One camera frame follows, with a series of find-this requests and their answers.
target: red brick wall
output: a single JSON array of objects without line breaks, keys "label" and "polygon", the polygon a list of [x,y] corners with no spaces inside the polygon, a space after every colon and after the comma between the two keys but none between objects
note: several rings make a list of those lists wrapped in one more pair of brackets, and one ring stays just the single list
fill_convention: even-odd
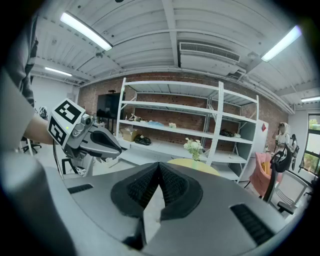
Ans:
[{"label": "red brick wall", "polygon": [[[141,73],[132,74],[126,76],[127,82],[134,81],[181,81],[181,82],[191,82],[210,86],[218,86],[218,79],[207,77],[204,75],[196,75],[190,73],[173,73],[173,72],[154,72],[154,73]],[[78,104],[84,107],[88,114],[94,114],[97,111],[98,96],[103,94],[108,94],[109,90],[115,90],[116,93],[120,93],[121,86],[123,82],[123,77],[114,78],[107,81],[98,82],[80,89]],[[224,88],[233,92],[246,95],[251,98],[256,98],[256,93],[250,89],[247,89],[241,85],[232,83],[230,81],[223,81]],[[125,100],[129,101],[135,96],[135,92],[126,87],[125,88]],[[206,100],[201,98],[192,98],[186,96],[175,96],[175,95],[163,95],[163,94],[139,94],[138,101],[148,101],[148,102],[162,102],[162,103],[172,103],[179,105],[188,105],[194,107],[205,108]],[[212,102],[213,108],[216,110],[218,108],[217,102]],[[250,117],[254,112],[254,104],[246,105],[242,108],[242,115]],[[132,107],[125,107],[124,116],[127,115],[129,118],[133,111]],[[240,108],[224,104],[223,111],[227,113],[232,113],[239,115]],[[187,128],[202,131],[205,123],[205,117],[201,115],[186,114],[172,111],[162,111],[162,110],[151,110],[136,108],[135,115],[142,117],[145,120],[153,120],[168,125],[169,123],[176,123],[177,127]],[[280,122],[288,122],[288,114],[280,110],[276,105],[270,102],[268,99],[259,95],[259,119],[269,123],[267,144],[269,148],[273,150],[275,143],[273,134],[278,130],[278,125]],[[184,144],[185,138],[195,138],[190,135],[179,134],[175,132],[167,132],[149,128],[140,127],[143,135],[151,139],[158,139],[163,141],[168,141],[172,143]],[[221,129],[227,129],[230,132],[238,131],[238,124],[229,121],[222,121]],[[209,123],[209,132],[214,132],[215,121],[211,118]],[[209,147],[211,140],[206,140],[206,147]],[[234,144],[228,141],[219,141],[217,148],[221,150],[232,151]]]}]

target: ceiling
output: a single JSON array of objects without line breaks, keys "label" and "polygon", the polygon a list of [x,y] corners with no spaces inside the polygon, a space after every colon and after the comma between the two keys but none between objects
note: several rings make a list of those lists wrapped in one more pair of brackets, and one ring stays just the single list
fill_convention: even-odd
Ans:
[{"label": "ceiling", "polygon": [[[103,51],[60,22],[65,11],[93,28],[113,48]],[[39,45],[32,74],[85,86],[140,72],[188,71],[239,83],[293,114],[301,98],[320,95],[318,68],[303,36],[269,62],[260,57],[294,25],[267,1],[51,0],[39,11]],[[180,42],[217,46],[236,53],[240,61],[183,52]]]}]

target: television screen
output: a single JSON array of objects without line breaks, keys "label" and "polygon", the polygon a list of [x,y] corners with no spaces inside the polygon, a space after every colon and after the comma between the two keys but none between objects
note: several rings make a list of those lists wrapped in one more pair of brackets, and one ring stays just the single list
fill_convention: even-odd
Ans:
[{"label": "television screen", "polygon": [[[96,116],[100,118],[117,119],[119,107],[120,93],[109,93],[98,96],[96,105]],[[123,110],[120,114],[120,119],[123,118]]]}]

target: fluorescent ceiling light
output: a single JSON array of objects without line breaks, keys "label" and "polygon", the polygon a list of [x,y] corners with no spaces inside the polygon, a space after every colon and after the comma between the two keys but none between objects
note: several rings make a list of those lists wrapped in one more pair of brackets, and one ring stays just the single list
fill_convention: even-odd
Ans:
[{"label": "fluorescent ceiling light", "polygon": [[312,102],[312,101],[320,101],[320,96],[310,97],[310,98],[302,98],[302,102]]},{"label": "fluorescent ceiling light", "polygon": [[70,14],[64,12],[60,18],[60,21],[69,25],[73,29],[79,31],[81,34],[95,42],[98,46],[100,46],[105,51],[108,51],[112,48],[112,46],[106,42],[100,35],[94,32],[91,28],[89,28],[84,23],[80,22],[76,18],[72,17]]},{"label": "fluorescent ceiling light", "polygon": [[270,51],[268,51],[261,59],[265,62],[270,61],[274,56],[280,53],[282,50],[291,45],[298,37],[301,36],[301,30],[298,26],[294,26],[293,29]]},{"label": "fluorescent ceiling light", "polygon": [[53,72],[57,72],[57,73],[60,73],[60,74],[63,74],[63,75],[66,75],[68,77],[72,76],[72,74],[69,74],[69,73],[66,73],[66,72],[62,72],[62,71],[59,71],[59,70],[56,70],[56,69],[53,69],[53,68],[50,68],[50,67],[45,67],[44,69],[45,70],[49,70],[49,71],[53,71]]}]

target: white wall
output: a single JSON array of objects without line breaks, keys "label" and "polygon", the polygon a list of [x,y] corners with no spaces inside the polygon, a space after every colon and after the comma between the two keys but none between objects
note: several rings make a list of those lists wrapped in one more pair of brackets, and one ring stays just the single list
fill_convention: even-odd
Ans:
[{"label": "white wall", "polygon": [[34,97],[34,107],[47,107],[50,112],[59,102],[67,97],[67,93],[75,94],[78,101],[79,88],[73,85],[54,81],[47,78],[34,77],[31,85]]},{"label": "white wall", "polygon": [[290,125],[291,132],[290,134],[295,134],[297,144],[299,146],[299,152],[296,157],[295,167],[292,170],[290,166],[290,170],[301,176],[303,179],[307,181],[311,181],[314,179],[314,175],[305,170],[299,171],[299,165],[302,161],[302,158],[305,153],[307,136],[308,136],[308,126],[309,126],[309,114],[319,114],[320,110],[297,110],[295,114],[289,115],[288,124]]}]

